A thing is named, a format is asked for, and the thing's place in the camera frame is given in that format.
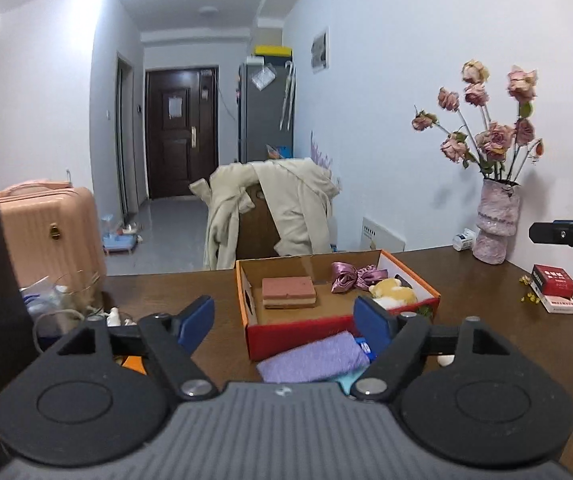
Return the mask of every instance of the suitcase handle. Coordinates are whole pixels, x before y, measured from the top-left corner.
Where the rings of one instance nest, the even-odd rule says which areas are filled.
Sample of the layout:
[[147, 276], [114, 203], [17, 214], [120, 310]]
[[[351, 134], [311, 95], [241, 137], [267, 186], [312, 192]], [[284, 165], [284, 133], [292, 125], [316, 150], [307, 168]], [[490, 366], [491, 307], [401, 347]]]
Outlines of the suitcase handle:
[[35, 193], [38, 190], [69, 189], [73, 187], [70, 182], [50, 182], [48, 180], [30, 180], [15, 184], [0, 191], [0, 198], [14, 195], [26, 195]]

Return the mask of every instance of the pink rose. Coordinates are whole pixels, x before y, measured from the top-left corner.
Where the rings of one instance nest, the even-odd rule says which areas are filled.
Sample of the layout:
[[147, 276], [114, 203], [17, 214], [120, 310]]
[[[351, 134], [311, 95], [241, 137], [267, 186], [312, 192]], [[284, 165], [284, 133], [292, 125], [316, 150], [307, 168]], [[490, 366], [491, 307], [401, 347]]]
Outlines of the pink rose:
[[528, 103], [535, 98], [535, 83], [537, 83], [537, 70], [525, 72], [513, 65], [508, 73], [508, 93], [516, 98], [520, 104]]
[[434, 123], [437, 123], [437, 117], [425, 112], [424, 110], [417, 112], [415, 119], [411, 121], [413, 129], [419, 132], [426, 130], [427, 128], [432, 128]]
[[486, 154], [487, 160], [503, 161], [513, 143], [515, 130], [507, 124], [489, 124], [489, 131], [475, 136], [475, 142]]
[[460, 94], [458, 92], [449, 92], [442, 86], [437, 96], [437, 104], [444, 110], [456, 112], [460, 108]]
[[455, 134], [451, 134], [448, 139], [446, 139], [440, 146], [442, 153], [450, 158], [453, 162], [460, 162], [461, 158], [464, 158], [466, 152], [469, 151], [465, 142], [460, 142], [457, 140]]
[[489, 102], [489, 94], [482, 83], [470, 84], [464, 89], [464, 100], [474, 106], [484, 106]]
[[528, 119], [518, 119], [515, 123], [515, 142], [518, 146], [526, 146], [535, 138], [535, 128]]
[[461, 68], [461, 79], [471, 84], [484, 83], [489, 78], [489, 69], [482, 63], [471, 59]]

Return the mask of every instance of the white jacket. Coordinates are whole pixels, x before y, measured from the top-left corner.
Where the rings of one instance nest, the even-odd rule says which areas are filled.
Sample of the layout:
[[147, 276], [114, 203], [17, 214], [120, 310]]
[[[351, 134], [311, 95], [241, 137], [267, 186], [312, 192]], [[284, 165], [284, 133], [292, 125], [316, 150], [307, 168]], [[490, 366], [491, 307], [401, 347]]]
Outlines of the white jacket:
[[276, 224], [280, 256], [329, 253], [331, 200], [339, 190], [329, 171], [310, 158], [267, 160], [221, 166], [210, 177], [191, 184], [191, 191], [209, 206], [204, 266], [231, 269], [235, 264], [240, 214], [253, 207], [246, 187], [260, 183]]

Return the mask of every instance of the purple cloth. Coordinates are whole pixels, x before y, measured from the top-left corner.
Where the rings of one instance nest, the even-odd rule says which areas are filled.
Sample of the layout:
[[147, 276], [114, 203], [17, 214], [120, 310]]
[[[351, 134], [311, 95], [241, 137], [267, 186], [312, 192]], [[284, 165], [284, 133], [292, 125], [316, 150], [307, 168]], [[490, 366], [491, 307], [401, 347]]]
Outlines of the purple cloth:
[[311, 383], [368, 365], [355, 338], [341, 332], [262, 361], [258, 371], [265, 383]]
[[389, 271], [378, 269], [377, 266], [369, 265], [356, 269], [351, 264], [344, 262], [335, 262], [331, 266], [333, 270], [333, 285], [331, 292], [339, 294], [351, 290], [353, 287], [361, 290], [368, 290], [370, 285], [381, 282], [389, 277]]

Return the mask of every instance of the red box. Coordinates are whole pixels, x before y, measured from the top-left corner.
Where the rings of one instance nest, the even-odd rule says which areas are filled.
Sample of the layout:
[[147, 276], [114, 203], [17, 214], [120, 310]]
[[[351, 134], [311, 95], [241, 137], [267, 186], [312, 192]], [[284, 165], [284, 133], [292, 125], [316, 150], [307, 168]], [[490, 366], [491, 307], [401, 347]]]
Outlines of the red box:
[[[413, 287], [418, 303], [391, 309], [389, 312], [398, 314], [413, 310], [434, 316], [440, 301], [439, 293], [386, 251], [238, 260], [235, 271], [240, 312], [252, 361], [262, 361], [345, 330], [360, 335], [353, 323], [353, 303], [358, 296], [370, 294], [359, 289], [333, 294], [330, 291], [333, 262], [346, 262], [357, 268], [377, 265], [378, 269], [387, 269], [391, 278], [399, 274]], [[310, 276], [313, 280], [317, 295], [315, 306], [264, 309], [262, 279], [297, 276]]]
[[536, 265], [532, 275], [533, 283], [545, 296], [573, 297], [573, 280], [561, 267]]

